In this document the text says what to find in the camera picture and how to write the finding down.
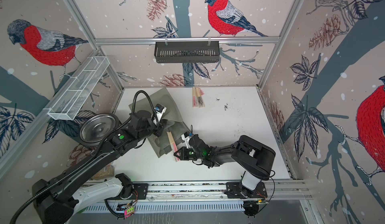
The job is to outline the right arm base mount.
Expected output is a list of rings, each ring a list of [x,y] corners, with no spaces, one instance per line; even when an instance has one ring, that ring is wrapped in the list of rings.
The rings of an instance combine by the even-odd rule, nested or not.
[[[266,199],[268,197],[265,184],[261,181],[252,191],[244,187],[241,182],[227,182],[224,194],[229,199]]]

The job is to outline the black grey wooden folding fan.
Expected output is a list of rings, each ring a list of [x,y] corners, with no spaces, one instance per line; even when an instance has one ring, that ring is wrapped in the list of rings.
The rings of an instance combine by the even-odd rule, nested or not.
[[[202,98],[202,92],[200,88],[195,88],[196,90],[196,97],[197,97],[197,104],[199,108],[205,108],[205,104]]]

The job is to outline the pink wooden folding fan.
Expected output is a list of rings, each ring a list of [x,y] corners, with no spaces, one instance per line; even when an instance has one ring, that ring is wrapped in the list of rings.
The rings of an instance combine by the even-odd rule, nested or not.
[[[192,88],[192,106],[194,108],[197,108],[199,106],[195,87]]]

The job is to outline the green canvas tote bag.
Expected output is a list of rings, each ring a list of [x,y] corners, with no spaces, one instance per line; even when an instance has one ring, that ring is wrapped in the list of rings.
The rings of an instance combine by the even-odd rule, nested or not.
[[[161,125],[158,131],[160,136],[153,134],[148,141],[158,158],[172,152],[168,133],[172,135],[176,145],[184,143],[182,136],[190,133],[190,128],[184,123],[181,111],[167,88],[162,88],[151,95],[144,90],[138,91],[129,107],[135,113],[145,110],[157,115],[152,121]]]

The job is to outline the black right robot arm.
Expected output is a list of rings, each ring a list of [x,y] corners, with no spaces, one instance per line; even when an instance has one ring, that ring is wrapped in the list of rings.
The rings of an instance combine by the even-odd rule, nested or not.
[[[197,161],[197,165],[205,165],[208,168],[236,162],[244,168],[240,182],[226,183],[224,194],[229,199],[267,198],[263,182],[272,177],[271,171],[276,156],[273,149],[246,135],[224,147],[208,146],[197,134],[185,133],[181,138],[185,146],[174,152],[177,160]]]

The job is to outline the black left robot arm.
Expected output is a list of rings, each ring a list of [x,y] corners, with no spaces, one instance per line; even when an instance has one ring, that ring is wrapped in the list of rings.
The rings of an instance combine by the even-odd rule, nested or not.
[[[139,110],[118,127],[113,128],[100,141],[91,156],[65,170],[57,177],[39,180],[32,186],[34,208],[44,224],[63,224],[80,203],[75,192],[106,165],[137,147],[141,140],[151,135],[161,135],[160,122],[166,108],[156,105],[152,112]]]

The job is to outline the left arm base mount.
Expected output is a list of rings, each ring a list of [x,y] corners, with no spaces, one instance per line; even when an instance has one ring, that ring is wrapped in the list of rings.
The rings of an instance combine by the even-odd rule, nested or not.
[[[148,191],[148,183],[133,182],[126,174],[121,173],[115,176],[121,183],[121,191],[116,200],[145,200]]]

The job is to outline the brown box behind arm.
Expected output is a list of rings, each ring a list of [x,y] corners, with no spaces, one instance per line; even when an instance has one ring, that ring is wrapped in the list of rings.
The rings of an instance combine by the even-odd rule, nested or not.
[[[115,176],[115,168],[112,165],[108,165],[98,171],[95,175],[91,177],[91,180],[104,180],[110,177]]]

